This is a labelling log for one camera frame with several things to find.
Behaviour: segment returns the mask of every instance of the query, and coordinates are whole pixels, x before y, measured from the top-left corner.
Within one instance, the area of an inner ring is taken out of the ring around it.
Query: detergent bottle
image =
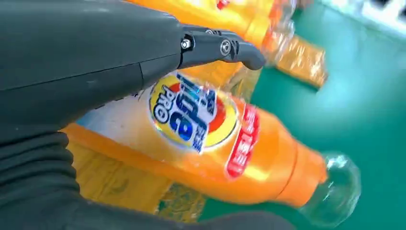
[[[361,192],[348,157],[321,155],[274,115],[180,73],[79,124],[93,132],[68,127],[69,138],[96,151],[226,202],[291,205],[319,226],[345,220]]]

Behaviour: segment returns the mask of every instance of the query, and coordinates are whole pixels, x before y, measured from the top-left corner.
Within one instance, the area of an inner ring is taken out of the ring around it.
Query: green surface
[[[359,166],[360,201],[336,229],[406,229],[406,42],[321,4],[294,19],[298,35],[326,50],[329,79],[317,92],[266,69],[253,104],[276,114],[304,144],[342,151]],[[208,200],[201,219],[244,210],[268,210],[300,230],[318,229],[295,210],[275,204]]]

